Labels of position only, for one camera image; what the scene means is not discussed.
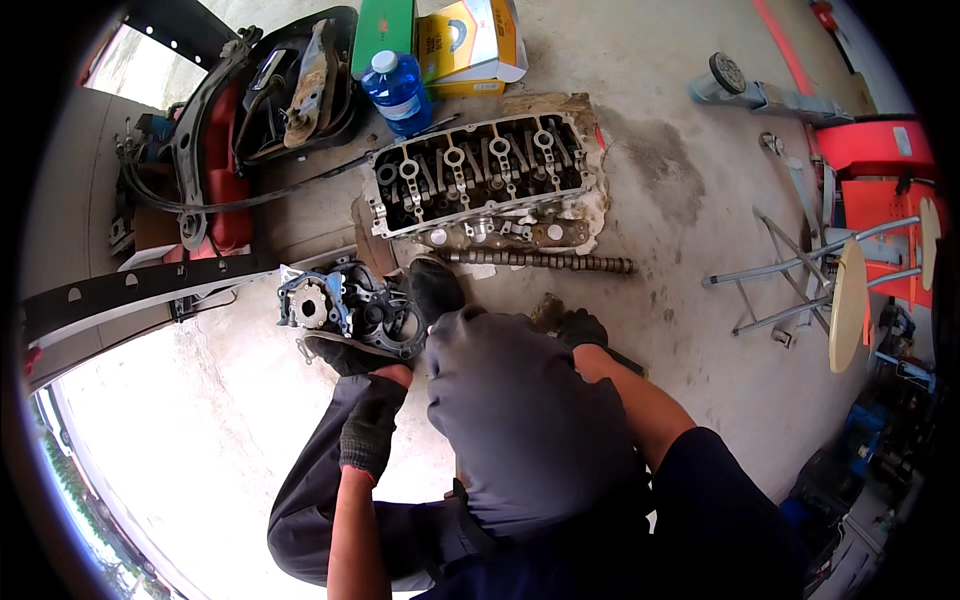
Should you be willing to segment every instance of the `camshaft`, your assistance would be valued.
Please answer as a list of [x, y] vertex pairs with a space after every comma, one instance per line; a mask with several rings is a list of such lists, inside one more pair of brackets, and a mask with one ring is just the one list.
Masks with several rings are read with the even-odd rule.
[[436, 255], [447, 262], [470, 265], [522, 265], [572, 271], [606, 271], [631, 275], [636, 263], [630, 258], [578, 256], [576, 254], [544, 254], [542, 252], [510, 252], [506, 250], [439, 250]]

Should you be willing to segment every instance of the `blue bottle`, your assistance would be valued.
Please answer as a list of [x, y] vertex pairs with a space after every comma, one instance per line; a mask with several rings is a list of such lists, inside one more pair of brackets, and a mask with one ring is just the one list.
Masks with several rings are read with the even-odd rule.
[[393, 50], [376, 53], [360, 84], [392, 132], [412, 137], [430, 127], [433, 108], [413, 55]]

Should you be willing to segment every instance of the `green box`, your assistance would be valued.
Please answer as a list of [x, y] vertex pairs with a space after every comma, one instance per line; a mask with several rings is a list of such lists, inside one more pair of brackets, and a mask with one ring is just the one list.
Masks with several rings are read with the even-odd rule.
[[381, 50], [414, 54], [416, 22], [415, 0], [363, 0], [350, 61], [353, 79], [363, 76], [373, 55]]

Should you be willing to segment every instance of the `garage floor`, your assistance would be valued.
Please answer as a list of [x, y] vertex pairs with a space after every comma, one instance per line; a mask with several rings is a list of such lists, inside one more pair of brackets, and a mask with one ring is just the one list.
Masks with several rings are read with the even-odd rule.
[[[446, 3], [421, 0], [420, 13]], [[731, 338], [746, 318], [735, 287], [705, 290], [700, 280], [775, 259], [753, 206], [788, 232], [800, 230], [795, 192], [756, 140], [774, 132], [789, 154], [805, 158], [804, 135], [789, 119], [695, 105], [684, 88], [722, 50], [748, 77], [796, 89], [776, 44], [749, 0], [516, 3], [530, 70], [508, 94], [590, 94], [609, 145], [612, 202], [594, 253], [628, 256], [643, 268], [629, 278], [501, 268], [462, 283], [495, 312], [529, 312], [549, 291], [596, 314], [611, 346], [647, 366], [654, 383], [720, 433], [760, 488], [782, 500], [804, 461], [839, 430], [865, 380], [866, 352], [835, 375], [819, 328], [791, 351], [768, 331]], [[212, 4], [231, 26], [255, 22], [269, 31], [333, 3]], [[770, 4], [816, 85], [859, 112], [844, 62], [806, 2]], [[498, 108], [496, 99], [443, 108], [454, 110], [466, 123]], [[304, 179], [343, 157], [310, 157], [285, 178]], [[359, 181], [353, 171], [272, 207], [265, 221], [285, 260], [352, 242], [348, 208]], [[795, 303], [779, 279], [746, 288], [757, 314]], [[118, 497], [209, 597], [318, 593], [280, 572], [264, 541], [274, 494], [323, 413], [335, 374], [306, 366], [297, 332], [274, 325], [275, 291], [274, 280], [248, 285], [234, 305], [120, 347], [63, 382], [78, 431]], [[422, 369], [416, 381], [379, 499], [432, 500], [449, 489], [452, 452], [426, 420]], [[135, 458], [130, 444], [140, 448]]]

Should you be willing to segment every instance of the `dark blue pants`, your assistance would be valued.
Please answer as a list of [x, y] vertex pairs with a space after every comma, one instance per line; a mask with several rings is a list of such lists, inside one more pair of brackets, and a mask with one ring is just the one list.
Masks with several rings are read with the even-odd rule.
[[[426, 589], [438, 569], [489, 550], [475, 524], [489, 539], [524, 541], [642, 478], [610, 380], [587, 384], [570, 350], [527, 317], [477, 306], [445, 314], [427, 339], [426, 363], [427, 417], [456, 453], [469, 522], [458, 498], [374, 502], [394, 590]], [[267, 543], [287, 573], [326, 585], [340, 430], [361, 399], [398, 393], [376, 375], [337, 383], [271, 511]]]

